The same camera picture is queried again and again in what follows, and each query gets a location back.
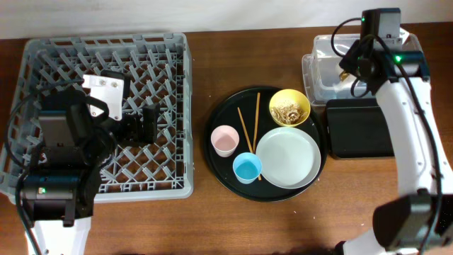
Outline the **snack wrapper waste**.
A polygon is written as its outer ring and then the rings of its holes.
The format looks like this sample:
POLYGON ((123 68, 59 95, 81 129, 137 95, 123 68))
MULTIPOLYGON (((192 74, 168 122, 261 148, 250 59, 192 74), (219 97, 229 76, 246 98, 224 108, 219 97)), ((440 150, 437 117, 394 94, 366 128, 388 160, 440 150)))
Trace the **snack wrapper waste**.
POLYGON ((342 71, 342 72, 339 74, 339 78, 340 78, 341 81, 346 80, 349 76, 350 76, 350 74, 347 73, 346 71, 342 71))

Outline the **food scraps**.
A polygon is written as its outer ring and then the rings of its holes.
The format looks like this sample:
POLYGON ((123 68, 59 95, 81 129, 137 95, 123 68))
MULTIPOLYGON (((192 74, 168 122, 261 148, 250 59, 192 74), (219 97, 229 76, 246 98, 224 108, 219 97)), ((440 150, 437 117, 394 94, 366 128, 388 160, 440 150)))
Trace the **food scraps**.
POLYGON ((300 123, 307 115, 307 112, 294 101, 283 101, 270 109, 274 119, 285 125, 300 123))

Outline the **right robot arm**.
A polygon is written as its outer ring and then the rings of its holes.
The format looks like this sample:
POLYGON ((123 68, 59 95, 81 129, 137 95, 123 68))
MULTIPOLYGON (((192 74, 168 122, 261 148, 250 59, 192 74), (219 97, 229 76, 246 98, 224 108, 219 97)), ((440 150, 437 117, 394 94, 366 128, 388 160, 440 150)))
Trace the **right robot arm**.
POLYGON ((389 129, 399 197, 375 209, 371 230, 336 245, 337 254, 422 254, 452 243, 452 168, 431 105, 421 51, 402 48, 399 8, 362 12, 361 33, 340 68, 376 97, 389 129))

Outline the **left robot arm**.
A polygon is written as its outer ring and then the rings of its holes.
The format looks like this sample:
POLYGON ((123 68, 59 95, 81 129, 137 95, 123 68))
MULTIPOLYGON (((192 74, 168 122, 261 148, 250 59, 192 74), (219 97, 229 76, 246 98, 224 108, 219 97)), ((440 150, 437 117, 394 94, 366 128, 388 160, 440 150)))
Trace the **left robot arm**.
POLYGON ((130 92, 126 74, 103 71, 59 81, 31 92, 11 111, 14 119, 30 100, 40 100, 43 134, 30 161, 19 161, 5 138, 10 159, 22 169, 16 209, 30 254, 83 254, 91 228, 101 169, 118 146, 144 146, 157 140, 160 105, 151 103, 126 114, 130 92))

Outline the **yellow bowl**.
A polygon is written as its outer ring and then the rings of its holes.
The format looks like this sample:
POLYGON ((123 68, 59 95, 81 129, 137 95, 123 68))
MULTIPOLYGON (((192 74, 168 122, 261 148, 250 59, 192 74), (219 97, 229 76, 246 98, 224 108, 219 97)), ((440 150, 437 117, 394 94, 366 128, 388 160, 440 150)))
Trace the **yellow bowl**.
POLYGON ((308 98, 298 90, 282 89, 274 93, 269 111, 275 123, 282 127, 296 127, 305 122, 311 113, 308 98))

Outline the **pink cup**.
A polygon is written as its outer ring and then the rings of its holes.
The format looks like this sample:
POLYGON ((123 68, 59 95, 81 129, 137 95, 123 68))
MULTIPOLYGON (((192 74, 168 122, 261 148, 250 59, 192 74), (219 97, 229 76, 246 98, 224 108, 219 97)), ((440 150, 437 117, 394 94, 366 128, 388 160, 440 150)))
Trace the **pink cup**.
POLYGON ((239 145, 238 132, 229 125, 216 127, 211 134, 211 144, 220 157, 231 156, 239 145))

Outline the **wooden chopstick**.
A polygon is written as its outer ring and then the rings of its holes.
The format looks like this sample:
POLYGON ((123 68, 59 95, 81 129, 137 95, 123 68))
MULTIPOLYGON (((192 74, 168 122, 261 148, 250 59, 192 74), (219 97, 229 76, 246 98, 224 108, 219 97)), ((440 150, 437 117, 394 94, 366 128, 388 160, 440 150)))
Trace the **wooden chopstick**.
POLYGON ((260 92, 257 93, 256 98, 256 113, 254 122, 254 133, 253 133, 253 148, 256 148, 256 139, 258 134, 258 121, 259 121, 259 110, 260 110, 260 92))
MULTIPOLYGON (((249 136, 248 136, 248 132, 247 132, 247 129, 246 129, 245 122, 244 122, 244 120, 243 120, 243 116, 242 116, 242 113, 241 113, 241 109, 238 107, 238 108, 237 108, 237 111, 238 111, 238 113, 239 113, 239 118, 240 118, 240 121, 241 121, 241 125, 242 125, 242 128, 243 128, 243 133, 244 133, 244 135, 245 135, 245 138, 246 138, 246 141, 247 141, 247 145, 248 145, 249 151, 250 151, 250 153, 253 154, 253 153, 254 153, 254 152, 253 152, 253 148, 252 148, 252 145, 251 145, 251 141, 250 141, 250 139, 249 139, 249 136)), ((261 178, 261 175, 260 175, 260 174, 258 175, 258 180, 259 180, 259 181, 262 181, 262 178, 261 178)))

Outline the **pale green plate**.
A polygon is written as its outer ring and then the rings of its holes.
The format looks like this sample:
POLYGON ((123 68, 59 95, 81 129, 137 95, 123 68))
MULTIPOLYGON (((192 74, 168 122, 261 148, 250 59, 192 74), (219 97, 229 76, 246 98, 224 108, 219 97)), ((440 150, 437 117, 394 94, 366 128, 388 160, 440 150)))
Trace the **pale green plate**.
POLYGON ((261 175, 274 186, 302 188, 311 183, 321 169, 321 152, 314 139, 295 127, 277 127, 259 141, 256 155, 261 160, 261 175))

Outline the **blue cup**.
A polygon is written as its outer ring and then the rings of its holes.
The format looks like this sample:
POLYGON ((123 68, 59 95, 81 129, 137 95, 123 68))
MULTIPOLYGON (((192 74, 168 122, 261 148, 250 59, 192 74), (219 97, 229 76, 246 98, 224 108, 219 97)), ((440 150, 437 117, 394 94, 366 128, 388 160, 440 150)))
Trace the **blue cup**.
POLYGON ((254 182, 262 171, 262 163, 259 157, 250 152, 239 154, 233 162, 233 172, 242 184, 254 182))

